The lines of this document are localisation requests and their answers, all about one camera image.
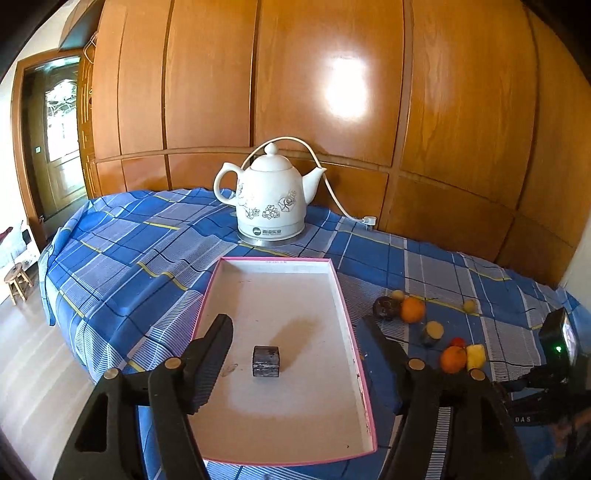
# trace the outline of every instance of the cable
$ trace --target cable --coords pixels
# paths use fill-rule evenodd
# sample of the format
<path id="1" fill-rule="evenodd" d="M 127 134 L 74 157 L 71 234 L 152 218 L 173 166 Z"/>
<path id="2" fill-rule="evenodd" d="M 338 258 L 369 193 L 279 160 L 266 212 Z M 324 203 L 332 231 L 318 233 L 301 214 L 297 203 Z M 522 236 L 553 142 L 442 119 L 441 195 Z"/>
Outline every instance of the cable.
<path id="1" fill-rule="evenodd" d="M 249 160 L 254 156 L 254 154 L 256 152 L 258 152 L 260 149 L 262 149 L 263 147 L 265 147 L 269 143 L 276 142 L 278 140 L 293 140 L 293 141 L 296 141 L 296 142 L 301 143 L 302 145 L 304 145 L 308 149 L 308 151 L 312 155 L 312 158 L 316 162 L 316 165 L 318 165 L 319 168 L 323 168 L 323 166 L 320 165 L 320 161 L 318 160 L 318 157 L 316 157 L 316 154 L 314 153 L 314 150 L 312 150 L 311 146 L 309 146 L 306 142 L 304 142 L 303 140 L 301 140 L 301 139 L 299 139 L 297 137 L 277 137 L 277 138 L 273 138 L 271 140 L 267 140 L 266 142 L 263 142 L 261 145 L 259 145 L 258 147 L 256 147 L 250 153 L 250 155 L 247 156 L 246 160 L 242 164 L 242 169 L 244 170 L 244 168 L 248 164 Z M 340 202 L 337 199 L 335 193 L 333 192 L 333 189 L 332 189 L 332 187 L 330 186 L 330 183 L 329 183 L 329 179 L 326 178 L 326 173 L 323 173 L 322 176 L 324 178 L 324 183 L 326 183 L 326 188 L 328 188 L 328 190 L 329 190 L 330 196 L 333 198 L 333 200 L 335 201 L 337 207 L 339 207 L 339 209 L 343 213 L 343 215 L 345 215 L 349 220 L 353 220 L 354 222 L 362 223 L 362 224 L 364 224 L 366 226 L 370 226 L 371 227 L 371 226 L 374 226 L 375 225 L 375 223 L 376 223 L 376 217 L 373 217 L 373 216 L 365 216 L 363 218 L 356 218 L 356 217 L 353 217 L 353 216 L 349 215 L 347 213 L 347 210 L 345 210 L 345 208 L 340 204 Z"/>

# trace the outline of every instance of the dark fruit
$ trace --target dark fruit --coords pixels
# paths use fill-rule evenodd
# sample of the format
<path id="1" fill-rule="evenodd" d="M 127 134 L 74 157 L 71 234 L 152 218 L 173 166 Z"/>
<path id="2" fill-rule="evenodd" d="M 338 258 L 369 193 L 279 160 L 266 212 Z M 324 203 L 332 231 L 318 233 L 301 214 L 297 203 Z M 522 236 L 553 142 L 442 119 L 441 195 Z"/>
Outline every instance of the dark fruit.
<path id="1" fill-rule="evenodd" d="M 378 297 L 372 310 L 377 319 L 392 320 L 400 315 L 400 302 L 390 297 Z"/>

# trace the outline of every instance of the door frame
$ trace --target door frame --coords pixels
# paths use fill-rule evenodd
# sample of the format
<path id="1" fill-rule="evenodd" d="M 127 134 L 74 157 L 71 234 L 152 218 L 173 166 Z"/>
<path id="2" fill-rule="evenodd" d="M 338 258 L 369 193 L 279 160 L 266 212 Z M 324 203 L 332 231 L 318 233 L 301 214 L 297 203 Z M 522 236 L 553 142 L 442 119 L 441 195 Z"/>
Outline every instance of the door frame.
<path id="1" fill-rule="evenodd" d="M 81 48 L 62 51 L 58 49 L 42 51 L 41 53 L 37 53 L 26 59 L 19 60 L 14 74 L 10 106 L 14 163 L 17 168 L 18 188 L 21 191 L 22 204 L 25 207 L 25 214 L 39 250 L 45 248 L 47 241 L 45 239 L 43 227 L 39 221 L 39 214 L 35 208 L 35 203 L 33 202 L 30 179 L 28 178 L 27 167 L 25 165 L 25 153 L 22 144 L 22 83 L 25 78 L 25 72 L 31 68 L 47 63 L 48 61 L 74 56 L 81 57 L 82 55 Z"/>

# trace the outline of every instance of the pink tray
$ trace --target pink tray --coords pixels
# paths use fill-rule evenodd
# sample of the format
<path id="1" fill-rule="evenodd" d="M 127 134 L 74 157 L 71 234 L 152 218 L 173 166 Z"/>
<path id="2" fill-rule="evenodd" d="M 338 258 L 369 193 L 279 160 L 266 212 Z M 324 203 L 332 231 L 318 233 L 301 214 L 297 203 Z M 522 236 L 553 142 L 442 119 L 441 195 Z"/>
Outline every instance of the pink tray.
<path id="1" fill-rule="evenodd" d="M 368 389 L 329 259 L 224 257 L 194 338 L 218 313 L 234 340 L 209 402 L 189 418 L 204 459 L 308 465 L 376 451 Z M 255 345 L 280 350 L 279 378 L 252 376 Z"/>

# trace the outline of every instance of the black clamp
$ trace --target black clamp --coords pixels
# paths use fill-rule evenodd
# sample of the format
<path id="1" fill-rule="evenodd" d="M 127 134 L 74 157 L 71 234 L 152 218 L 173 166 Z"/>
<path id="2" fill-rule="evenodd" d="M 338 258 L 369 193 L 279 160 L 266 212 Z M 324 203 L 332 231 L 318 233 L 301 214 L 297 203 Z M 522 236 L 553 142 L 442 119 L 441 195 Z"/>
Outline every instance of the black clamp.
<path id="1" fill-rule="evenodd" d="M 402 402 L 403 420 L 379 480 L 423 480 L 433 450 L 440 407 L 452 408 L 441 478 L 530 480 L 525 453 L 503 402 L 478 369 L 446 374 L 409 359 L 370 316 L 361 322 L 378 345 Z"/>
<path id="2" fill-rule="evenodd" d="M 66 443 L 54 480 L 147 479 L 138 406 L 152 407 L 162 469 L 168 480 L 209 480 L 187 415 L 209 400 L 233 338 L 232 319 L 220 314 L 181 357 L 154 370 L 124 375 L 107 370 Z"/>

